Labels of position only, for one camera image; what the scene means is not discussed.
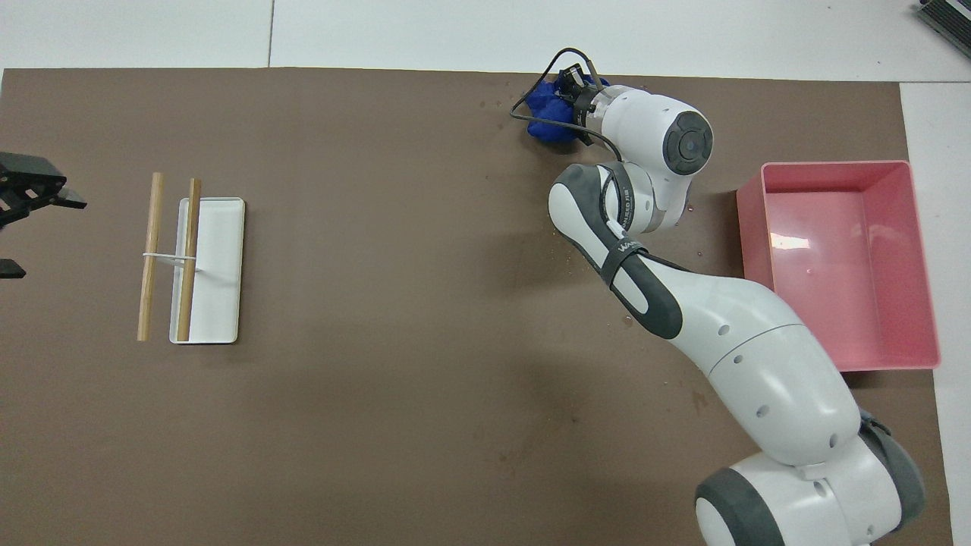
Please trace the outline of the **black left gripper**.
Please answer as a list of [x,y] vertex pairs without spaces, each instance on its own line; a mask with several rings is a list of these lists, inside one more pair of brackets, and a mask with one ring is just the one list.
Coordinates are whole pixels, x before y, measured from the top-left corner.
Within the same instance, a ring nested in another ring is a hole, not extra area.
[[[27,218],[31,212],[51,204],[85,209],[87,201],[65,187],[66,176],[48,159],[24,153],[1,152],[1,227]],[[13,259],[0,259],[0,279],[27,276]]]

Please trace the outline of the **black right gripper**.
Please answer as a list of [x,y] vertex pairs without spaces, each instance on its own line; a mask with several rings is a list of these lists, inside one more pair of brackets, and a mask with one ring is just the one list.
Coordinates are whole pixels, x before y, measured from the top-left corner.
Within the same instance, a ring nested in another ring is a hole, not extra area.
[[556,121],[583,127],[595,110],[594,98],[605,84],[596,71],[587,73],[581,66],[562,69],[556,76]]

